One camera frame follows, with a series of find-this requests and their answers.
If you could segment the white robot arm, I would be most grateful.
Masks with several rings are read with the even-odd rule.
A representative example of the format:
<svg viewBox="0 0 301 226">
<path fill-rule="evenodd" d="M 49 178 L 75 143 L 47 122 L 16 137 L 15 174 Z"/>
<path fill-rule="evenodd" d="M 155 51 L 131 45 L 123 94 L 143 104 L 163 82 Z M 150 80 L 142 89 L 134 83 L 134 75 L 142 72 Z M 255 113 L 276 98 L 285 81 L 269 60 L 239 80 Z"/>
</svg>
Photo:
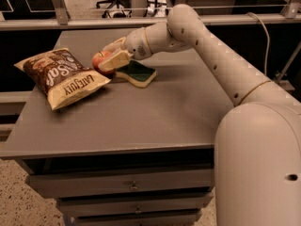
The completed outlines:
<svg viewBox="0 0 301 226">
<path fill-rule="evenodd" d="M 301 226 L 301 103 L 212 34 L 189 6 L 106 45 L 135 59 L 195 49 L 234 107 L 214 143 L 218 226 Z"/>
</svg>

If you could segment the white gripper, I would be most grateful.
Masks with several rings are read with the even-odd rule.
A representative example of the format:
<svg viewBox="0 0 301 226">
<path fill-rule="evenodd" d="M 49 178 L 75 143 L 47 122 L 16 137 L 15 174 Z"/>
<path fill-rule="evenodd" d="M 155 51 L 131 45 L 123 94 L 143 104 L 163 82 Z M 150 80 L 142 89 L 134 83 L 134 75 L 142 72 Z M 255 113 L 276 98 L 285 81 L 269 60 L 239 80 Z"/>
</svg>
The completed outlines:
<svg viewBox="0 0 301 226">
<path fill-rule="evenodd" d="M 101 61 L 98 69 L 101 72 L 111 72 L 127 65 L 133 59 L 142 60 L 152 56 L 144 27 L 132 31 L 126 38 L 122 37 L 104 46 L 100 52 Z"/>
</svg>

